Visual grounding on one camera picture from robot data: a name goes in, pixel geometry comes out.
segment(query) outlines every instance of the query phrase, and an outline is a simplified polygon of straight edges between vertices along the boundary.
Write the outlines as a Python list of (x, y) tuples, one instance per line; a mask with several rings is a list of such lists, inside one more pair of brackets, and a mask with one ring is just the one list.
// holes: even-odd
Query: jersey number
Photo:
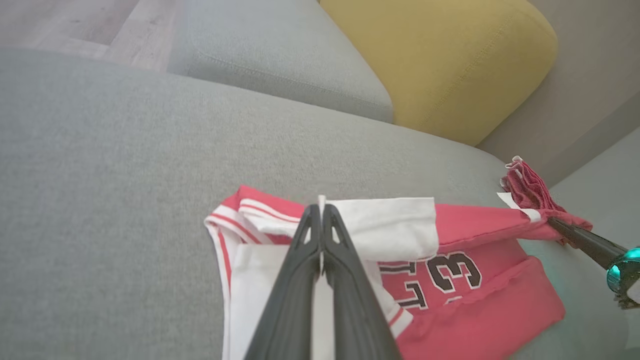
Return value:
[[(453, 285), (452, 279), (457, 279), (459, 277), (466, 276), (467, 283), (469, 287), (472, 289), (477, 289), (480, 287), (480, 283), (482, 282), (482, 274), (478, 270), (476, 264), (470, 257), (468, 257), (464, 252), (452, 252), (446, 255), (437, 255), (431, 259), (426, 261), (427, 269), (429, 270), (429, 276), (431, 277), (431, 282), (440, 289), (443, 293), (453, 293), (456, 291), (455, 286)], [(467, 274), (463, 273), (463, 268), (467, 268)], [(443, 269), (449, 269), (449, 273), (451, 276), (444, 275), (442, 273)], [(381, 266), (380, 272), (386, 274), (399, 274), (399, 273), (408, 273), (410, 275), (416, 274), (416, 262), (411, 261), (406, 265), (397, 265), (397, 266)], [(428, 309), (426, 298), (424, 297), (424, 292), (422, 287), (420, 286), (420, 282), (418, 281), (405, 281), (404, 287), (407, 291), (413, 292), (413, 296), (408, 299), (399, 300), (398, 304), (402, 307), (417, 307), (419, 309)], [(461, 296), (453, 297), (447, 300), (447, 303), (450, 303), (453, 300), (457, 300), (462, 298)]]

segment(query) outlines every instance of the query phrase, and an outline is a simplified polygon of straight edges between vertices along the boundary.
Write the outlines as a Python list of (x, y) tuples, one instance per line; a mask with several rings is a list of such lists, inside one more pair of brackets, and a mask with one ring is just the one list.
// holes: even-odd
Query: white fabric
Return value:
[[(244, 359), (288, 250), (286, 245), (238, 245), (231, 271), (230, 359)], [(313, 359), (333, 358), (332, 314), (333, 290), (321, 277), (314, 291)]]
[[(324, 202), (325, 198), (320, 197), (319, 203)], [(363, 261), (378, 304), (390, 324), (391, 333), (398, 337), (409, 326), (413, 316), (402, 309), (384, 289), (377, 261), (428, 258), (437, 253), (433, 199), (340, 200), (326, 203), (339, 209)], [(228, 304), (228, 307), (225, 306), (223, 360), (236, 360), (244, 358), (289, 246), (256, 245), (250, 236), (226, 218), (241, 224), (256, 238), (257, 233), (261, 233), (259, 241), (263, 244), (267, 243), (263, 241), (265, 234), (293, 236), (299, 219), (281, 214), (255, 200), (243, 199), (238, 212), (220, 206), (205, 221), (214, 242), (220, 242), (221, 237), (224, 239), (230, 260), (230, 291), (223, 292), (225, 304)], [(216, 246), (216, 253), (219, 261), (223, 262), (224, 250)], [(312, 358), (332, 359), (333, 290), (324, 277), (316, 284), (313, 316)]]
[(498, 194), (498, 197), (500, 197), (500, 199), (504, 201), (504, 203), (507, 204), (507, 206), (509, 206), (511, 209), (519, 209), (520, 211), (525, 213), (529, 217), (529, 220), (531, 222), (538, 222), (542, 220), (542, 216), (540, 215), (540, 212), (538, 210), (523, 209), (520, 206), (518, 206), (518, 204), (516, 204), (516, 202), (513, 200), (511, 193), (496, 193), (496, 194)]
[(627, 290), (627, 296), (640, 304), (640, 281), (636, 280), (636, 282)]
[[(339, 211), (362, 259), (406, 261), (438, 252), (435, 203), (431, 197), (326, 201)], [(269, 216), (252, 208), (240, 213), (258, 231), (293, 236), (297, 222)]]

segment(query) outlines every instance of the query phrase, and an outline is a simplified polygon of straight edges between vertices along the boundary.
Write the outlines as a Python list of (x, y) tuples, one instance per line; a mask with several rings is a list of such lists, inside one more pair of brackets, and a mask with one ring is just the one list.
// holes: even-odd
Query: sofa seam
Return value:
[(423, 125), (426, 125), (429, 123), (431, 116), (442, 107), (442, 105), (451, 97), (451, 95), (454, 92), (458, 90), (462, 82), (468, 78), (468, 75), (472, 72), (472, 70), (476, 67), (476, 65), (480, 63), (480, 61), (485, 59), (485, 55), (489, 52), (490, 49), (493, 49), (495, 47), (495, 43), (497, 39), (504, 33), (504, 29), (507, 28), (512, 23), (513, 17), (514, 15), (511, 14), (507, 18), (507, 20), (502, 23), (502, 25), (498, 28), (498, 30), (493, 35), (492, 39), (482, 48), (482, 50), (480, 50), (476, 54), (476, 57), (474, 58), (474, 60), (467, 65), (467, 67), (465, 68), (465, 71), (460, 76), (458, 76), (458, 78), (455, 80), (453, 85), (451, 85), (445, 91), (445, 94), (443, 95), (443, 97), (441, 97), (440, 100), (438, 100), (438, 102), (435, 104), (433, 109), (429, 111), (429, 113), (424, 117), (424, 121), (422, 122)]
[(210, 54), (207, 54), (207, 53), (205, 53), (205, 52), (201, 51), (201, 50), (200, 50), (200, 49), (195, 45), (195, 43), (194, 43), (193, 39), (191, 38), (190, 31), (188, 31), (187, 38), (189, 39), (189, 42), (190, 42), (190, 43), (191, 43), (191, 45), (193, 46), (193, 49), (195, 49), (195, 51), (196, 51), (198, 54), (200, 54), (200, 55), (202, 55), (202, 56), (205, 56), (205, 57), (207, 57), (207, 58), (209, 58), (209, 59), (211, 59), (211, 60), (213, 60), (213, 61), (217, 61), (218, 63), (222, 63), (222, 64), (224, 64), (224, 65), (228, 65), (228, 66), (230, 66), (230, 67), (236, 67), (236, 68), (238, 68), (238, 69), (240, 69), (240, 70), (242, 70), (242, 71), (244, 71), (244, 72), (246, 72), (246, 73), (248, 73), (248, 74), (251, 74), (251, 73), (253, 72), (253, 73), (255, 73), (255, 74), (261, 74), (261, 75), (265, 75), (265, 76), (270, 76), (270, 77), (272, 77), (272, 78), (274, 78), (274, 79), (276, 79), (276, 80), (285, 81), (285, 82), (287, 82), (287, 81), (288, 81), (288, 82), (290, 82), (290, 83), (291, 83), (291, 84), (293, 84), (293, 85), (303, 85), (303, 86), (306, 86), (306, 87), (308, 87), (308, 88), (311, 88), (312, 90), (320, 90), (320, 91), (322, 91), (322, 92), (327, 92), (327, 93), (334, 94), (334, 95), (340, 95), (340, 96), (346, 97), (346, 98), (348, 98), (348, 99), (356, 100), (356, 101), (358, 101), (358, 102), (361, 102), (361, 103), (363, 103), (363, 104), (365, 104), (365, 105), (368, 105), (368, 106), (373, 107), (373, 108), (376, 108), (376, 109), (381, 109), (381, 110), (391, 110), (391, 112), (392, 112), (392, 114), (393, 114), (393, 104), (392, 104), (391, 106), (376, 104), (375, 102), (367, 101), (367, 100), (365, 100), (365, 99), (361, 99), (361, 98), (359, 98), (359, 97), (355, 97), (355, 96), (352, 96), (352, 95), (344, 94), (344, 93), (339, 92), (339, 91), (336, 91), (336, 90), (331, 90), (331, 89), (327, 89), (327, 88), (321, 88), (321, 87), (318, 87), (318, 86), (315, 86), (315, 85), (311, 85), (311, 84), (309, 84), (309, 83), (306, 83), (306, 82), (304, 82), (304, 81), (298, 81), (298, 80), (294, 80), (294, 79), (287, 78), (287, 77), (285, 77), (285, 76), (279, 76), (279, 75), (275, 75), (275, 74), (270, 74), (270, 73), (268, 73), (268, 72), (264, 72), (264, 71), (257, 70), (257, 69), (251, 69), (251, 68), (249, 68), (249, 67), (245, 67), (245, 66), (242, 66), (242, 65), (238, 65), (238, 64), (235, 64), (235, 63), (231, 63), (231, 62), (229, 62), (229, 61), (221, 60), (221, 59), (219, 59), (219, 58), (216, 58), (215, 56), (212, 56), (212, 55), (210, 55)]

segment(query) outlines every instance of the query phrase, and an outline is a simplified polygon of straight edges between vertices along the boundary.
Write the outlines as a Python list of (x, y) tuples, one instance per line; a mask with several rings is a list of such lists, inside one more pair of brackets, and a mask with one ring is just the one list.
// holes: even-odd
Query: wooden floor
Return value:
[(0, 0), (0, 46), (166, 71), (183, 0)]

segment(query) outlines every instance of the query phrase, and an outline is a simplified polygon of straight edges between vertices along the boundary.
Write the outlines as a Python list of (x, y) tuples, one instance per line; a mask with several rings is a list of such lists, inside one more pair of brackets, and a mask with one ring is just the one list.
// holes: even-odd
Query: red stripe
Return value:
[(295, 220), (289, 220), (289, 219), (283, 218), (283, 217), (281, 217), (281, 216), (278, 216), (278, 215), (276, 215), (276, 214), (270, 213), (270, 212), (266, 211), (265, 209), (260, 209), (260, 208), (258, 208), (257, 206), (247, 205), (247, 204), (241, 204), (241, 205), (240, 205), (240, 207), (241, 207), (241, 208), (252, 208), (252, 209), (254, 209), (254, 210), (261, 211), (261, 212), (263, 212), (263, 213), (265, 213), (265, 214), (267, 214), (267, 215), (270, 215), (270, 216), (275, 217), (275, 218), (277, 218), (277, 219), (279, 219), (279, 220), (282, 220), (282, 221), (292, 222), (292, 223), (294, 223), (294, 224), (297, 224), (298, 222), (300, 222), (300, 219), (298, 219), (297, 221), (295, 221)]
[(396, 323), (396, 321), (400, 319), (400, 315), (402, 315), (402, 311), (403, 309), (400, 308), (398, 312), (394, 315), (394, 317), (391, 319), (391, 321), (389, 321), (389, 327), (393, 326)]
[(229, 219), (226, 216), (223, 215), (219, 215), (219, 214), (211, 214), (213, 217), (216, 217), (218, 219), (224, 220), (226, 222), (229, 222), (233, 225), (235, 225), (238, 229), (240, 229), (240, 231), (242, 231), (245, 235), (247, 235), (251, 240), (253, 240), (253, 242), (255, 242), (256, 244), (260, 244), (261, 242), (258, 241), (258, 239), (256, 239), (256, 237), (249, 232), (249, 230), (245, 229), (244, 226), (238, 224), (236, 221)]
[(283, 213), (294, 218), (302, 217), (302, 213), (305, 212), (305, 206), (302, 204), (281, 199), (245, 185), (240, 186), (236, 195), (238, 201), (242, 199), (256, 200), (257, 202), (268, 205), (270, 208), (276, 209), (279, 213)]
[(227, 252), (227, 244), (225, 237), (221, 231), (218, 231), (218, 237), (220, 238), (220, 247), (222, 248), (222, 257), (225, 260), (225, 270), (227, 271), (227, 283), (229, 285), (229, 292), (231, 292), (231, 264), (229, 261), (229, 253)]

